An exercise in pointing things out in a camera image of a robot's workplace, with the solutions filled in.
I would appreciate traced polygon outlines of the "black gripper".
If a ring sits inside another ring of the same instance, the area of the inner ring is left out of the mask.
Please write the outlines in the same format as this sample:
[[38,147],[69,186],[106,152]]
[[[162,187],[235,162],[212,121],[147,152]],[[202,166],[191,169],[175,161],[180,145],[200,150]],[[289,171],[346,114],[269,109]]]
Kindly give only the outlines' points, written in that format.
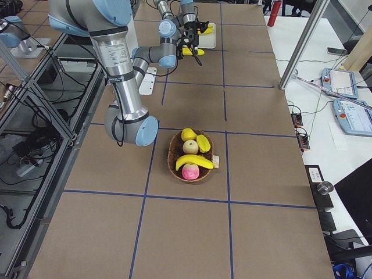
[[195,59],[199,66],[202,66],[202,62],[198,58],[198,47],[194,44],[189,44],[189,47],[184,44],[184,40],[179,38],[177,40],[176,57],[183,58],[185,56],[191,56]]
[[209,21],[200,22],[197,20],[189,21],[184,24],[186,30],[197,30],[199,32],[205,32],[209,27]]

